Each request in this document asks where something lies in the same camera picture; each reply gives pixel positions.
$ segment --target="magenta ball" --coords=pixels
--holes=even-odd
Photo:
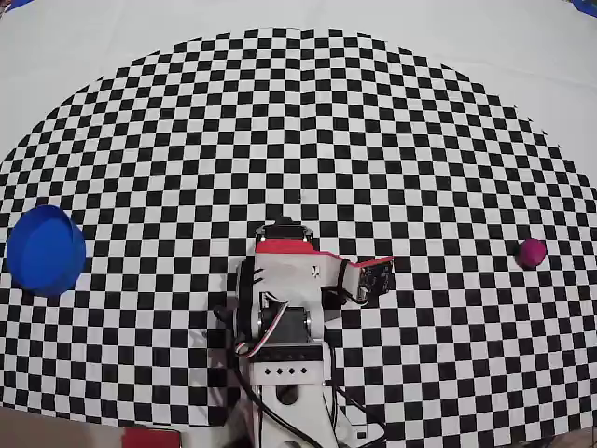
[[[536,268],[543,262],[547,254],[548,249],[543,241],[529,238],[521,244],[518,263],[523,268]]]

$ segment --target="blue bowl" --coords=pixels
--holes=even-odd
[[[597,17],[597,0],[572,0],[572,3],[580,12]]]
[[[54,205],[25,213],[8,237],[12,278],[38,296],[59,296],[83,272],[85,239],[71,219]]]

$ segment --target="black and white checkerboard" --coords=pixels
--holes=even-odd
[[[53,203],[89,255],[59,299],[21,292],[2,264],[7,407],[223,424],[238,390],[208,310],[253,230],[284,213],[322,250],[395,256],[396,292],[333,332],[337,376],[389,445],[593,423],[595,189],[480,84],[368,35],[254,30],[134,61],[22,139],[0,197],[2,253],[24,211]],[[537,271],[512,256],[529,236],[547,241]]]

